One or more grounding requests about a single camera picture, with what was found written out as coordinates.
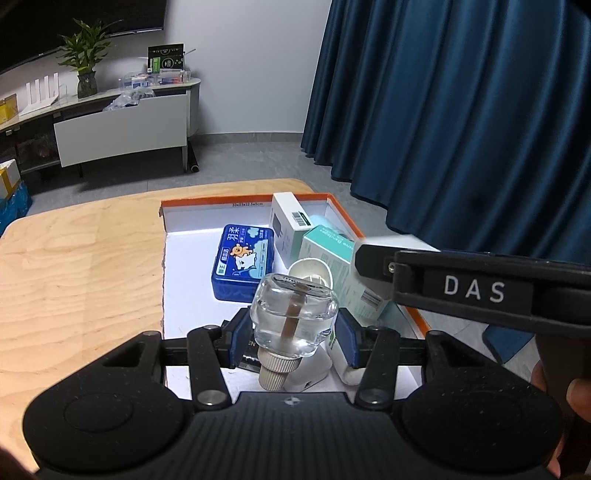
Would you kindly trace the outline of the person right hand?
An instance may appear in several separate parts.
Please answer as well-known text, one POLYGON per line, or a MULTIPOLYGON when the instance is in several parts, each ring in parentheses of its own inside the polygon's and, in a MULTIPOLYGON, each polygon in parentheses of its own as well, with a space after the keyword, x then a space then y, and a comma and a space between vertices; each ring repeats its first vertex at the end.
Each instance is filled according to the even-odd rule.
MULTIPOLYGON (((548 367, 540 360, 534 367, 531 383, 548 391, 561 407, 567 406, 568 420, 576 418, 576 424, 590 424, 590 379, 570 378, 565 367, 548 367)), ((575 438, 570 424, 565 426, 565 436, 560 440, 547 466, 557 478, 589 478, 590 427, 585 426, 580 438, 575 438)))

